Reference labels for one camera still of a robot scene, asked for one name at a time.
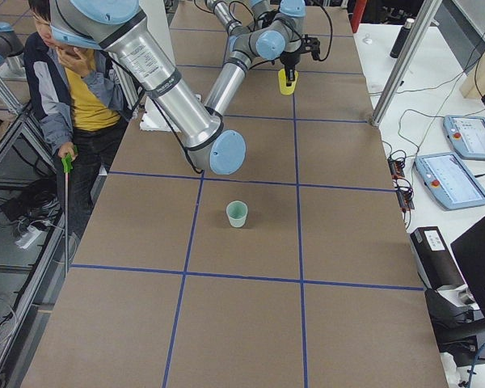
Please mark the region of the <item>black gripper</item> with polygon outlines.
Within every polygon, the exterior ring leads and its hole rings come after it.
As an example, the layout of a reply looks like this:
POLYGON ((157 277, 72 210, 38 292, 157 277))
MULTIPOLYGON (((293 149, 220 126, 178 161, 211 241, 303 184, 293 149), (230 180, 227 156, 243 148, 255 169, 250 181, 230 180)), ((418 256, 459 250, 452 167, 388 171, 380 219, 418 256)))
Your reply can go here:
POLYGON ((295 66, 300 63, 301 55, 305 51, 303 39, 290 41, 285 46, 285 50, 280 55, 280 62, 285 67, 286 85, 291 86, 297 81, 297 71, 295 66))

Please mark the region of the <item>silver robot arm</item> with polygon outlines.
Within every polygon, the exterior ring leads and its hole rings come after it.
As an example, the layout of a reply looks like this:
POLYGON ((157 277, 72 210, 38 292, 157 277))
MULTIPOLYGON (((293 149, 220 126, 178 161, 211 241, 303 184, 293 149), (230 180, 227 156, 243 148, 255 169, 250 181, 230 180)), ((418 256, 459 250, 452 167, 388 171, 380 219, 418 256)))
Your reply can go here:
POLYGON ((183 153, 199 170, 230 175, 246 156, 243 136, 226 130, 218 108, 204 105, 164 53, 137 1, 51 1, 53 38, 114 53, 182 134, 183 153))
POLYGON ((284 68, 279 71, 279 91, 291 95, 297 83, 296 65, 305 52, 302 35, 306 5, 303 1, 282 1, 272 9, 269 1, 251 1, 253 23, 243 26, 230 12, 225 1, 207 1, 229 36, 230 53, 205 100, 208 110, 222 116, 242 85, 253 61, 278 60, 284 68))

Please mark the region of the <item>third robot arm grey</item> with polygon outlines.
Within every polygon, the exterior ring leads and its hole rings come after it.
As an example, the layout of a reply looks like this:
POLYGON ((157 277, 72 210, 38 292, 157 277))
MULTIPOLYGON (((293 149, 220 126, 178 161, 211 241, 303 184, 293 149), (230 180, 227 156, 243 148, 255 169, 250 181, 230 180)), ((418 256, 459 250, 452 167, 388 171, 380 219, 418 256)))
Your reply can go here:
POLYGON ((24 46, 13 27, 0 22, 0 66, 7 64, 10 70, 18 72, 23 68, 24 46))

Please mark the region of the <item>person's raised hand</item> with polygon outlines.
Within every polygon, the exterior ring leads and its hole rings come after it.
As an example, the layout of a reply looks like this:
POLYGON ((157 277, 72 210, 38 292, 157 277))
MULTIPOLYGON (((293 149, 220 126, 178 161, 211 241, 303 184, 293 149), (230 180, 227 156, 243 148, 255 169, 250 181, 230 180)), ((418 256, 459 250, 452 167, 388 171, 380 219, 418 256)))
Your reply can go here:
POLYGON ((58 61, 66 69, 73 71, 81 78, 88 76, 92 70, 86 52, 74 46, 56 47, 58 61))

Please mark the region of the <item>person's lowered hand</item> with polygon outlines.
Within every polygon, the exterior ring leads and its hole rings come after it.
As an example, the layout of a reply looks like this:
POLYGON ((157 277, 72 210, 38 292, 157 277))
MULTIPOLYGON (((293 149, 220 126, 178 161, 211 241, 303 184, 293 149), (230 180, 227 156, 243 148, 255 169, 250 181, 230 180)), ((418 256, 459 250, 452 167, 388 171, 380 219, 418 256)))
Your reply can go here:
POLYGON ((63 159, 70 157, 71 161, 74 161, 76 157, 78 156, 78 152, 76 150, 76 147, 72 141, 68 141, 64 144, 62 144, 58 150, 58 156, 63 159))

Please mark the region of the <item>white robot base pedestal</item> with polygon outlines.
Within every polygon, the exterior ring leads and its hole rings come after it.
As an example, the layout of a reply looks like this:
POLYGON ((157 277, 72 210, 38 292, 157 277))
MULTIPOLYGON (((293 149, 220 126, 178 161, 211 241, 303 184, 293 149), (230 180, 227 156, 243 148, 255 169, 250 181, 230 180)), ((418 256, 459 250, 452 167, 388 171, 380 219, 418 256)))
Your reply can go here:
POLYGON ((153 100, 146 97, 140 129, 146 132, 170 132, 170 123, 171 120, 167 114, 153 100))

